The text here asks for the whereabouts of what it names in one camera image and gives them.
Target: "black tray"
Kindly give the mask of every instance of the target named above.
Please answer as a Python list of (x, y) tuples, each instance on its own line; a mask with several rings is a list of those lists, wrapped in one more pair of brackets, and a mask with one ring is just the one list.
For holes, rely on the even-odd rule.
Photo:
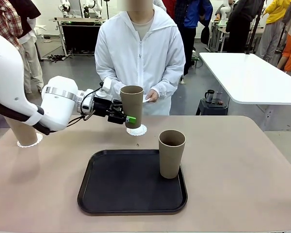
[(160, 175), (158, 150), (102, 150), (90, 159), (78, 194), (90, 214), (170, 213), (188, 199), (181, 168), (174, 179)]

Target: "beige pants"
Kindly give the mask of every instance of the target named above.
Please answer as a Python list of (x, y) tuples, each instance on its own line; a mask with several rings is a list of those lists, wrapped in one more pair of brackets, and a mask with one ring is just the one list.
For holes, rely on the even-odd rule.
[(24, 86), (25, 92), (30, 94), (31, 91), (31, 74), (35, 85), (42, 89), (44, 86), (42, 78), (42, 68), (38, 59), (37, 50), (34, 45), (34, 40), (31, 37), (26, 43), (22, 44), (19, 53), (23, 59), (24, 63)]

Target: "black mug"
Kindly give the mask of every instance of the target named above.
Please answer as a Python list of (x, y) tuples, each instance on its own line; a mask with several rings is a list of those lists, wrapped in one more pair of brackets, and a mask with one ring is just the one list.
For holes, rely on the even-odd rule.
[(207, 103), (212, 102), (213, 95), (214, 95), (214, 90), (211, 90), (211, 89), (205, 93), (205, 99)]

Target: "cup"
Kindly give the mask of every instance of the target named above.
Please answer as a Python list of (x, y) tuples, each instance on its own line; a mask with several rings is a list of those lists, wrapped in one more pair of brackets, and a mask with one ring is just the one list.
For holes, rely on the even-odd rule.
[(211, 103), (212, 102), (212, 99), (213, 99), (213, 95), (214, 95), (214, 90), (208, 90), (206, 93), (205, 93), (205, 99), (206, 99), (206, 102), (207, 103)]
[(4, 117), (11, 127), (16, 139), (23, 147), (31, 146), (38, 141), (35, 129), (32, 126), (21, 123), (18, 120)]
[(144, 90), (140, 86), (124, 86), (120, 93), (124, 114), (136, 118), (136, 123), (125, 123), (129, 129), (141, 126)]
[(185, 146), (185, 135), (177, 130), (166, 130), (159, 136), (160, 173), (167, 179), (178, 175)]

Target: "black t-shirt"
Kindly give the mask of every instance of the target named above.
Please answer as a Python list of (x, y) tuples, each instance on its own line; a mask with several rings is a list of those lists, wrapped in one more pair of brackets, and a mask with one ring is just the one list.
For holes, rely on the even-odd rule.
[(27, 18), (37, 18), (41, 15), (41, 13), (31, 0), (9, 0), (9, 2), (20, 16), (23, 34), (18, 38), (22, 38), (32, 30), (29, 23), (27, 22)]

